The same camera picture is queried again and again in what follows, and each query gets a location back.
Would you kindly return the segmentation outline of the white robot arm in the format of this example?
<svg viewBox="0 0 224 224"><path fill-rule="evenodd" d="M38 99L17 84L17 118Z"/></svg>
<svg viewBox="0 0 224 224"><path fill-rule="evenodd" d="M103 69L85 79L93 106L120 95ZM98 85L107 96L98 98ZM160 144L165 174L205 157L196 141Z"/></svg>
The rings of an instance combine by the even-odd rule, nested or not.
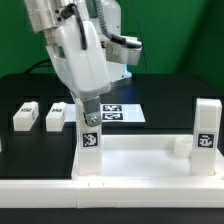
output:
<svg viewBox="0 0 224 224"><path fill-rule="evenodd" d="M137 39L120 34L121 10L104 0L23 0L32 29L45 37L60 81L69 88L90 127L102 122L100 96L128 77Z"/></svg>

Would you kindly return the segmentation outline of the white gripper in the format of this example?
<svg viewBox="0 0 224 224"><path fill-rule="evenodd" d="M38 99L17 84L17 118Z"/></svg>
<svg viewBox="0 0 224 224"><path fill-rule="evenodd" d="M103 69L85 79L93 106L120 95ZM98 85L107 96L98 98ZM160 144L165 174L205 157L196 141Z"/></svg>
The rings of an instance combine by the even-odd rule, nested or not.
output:
<svg viewBox="0 0 224 224"><path fill-rule="evenodd" d="M93 24L83 22L87 49L81 48L81 37L75 19L67 19L55 30L56 44L47 46L56 74L83 101L84 118L89 127L102 123L100 97L110 90L110 77L101 44Z"/></svg>

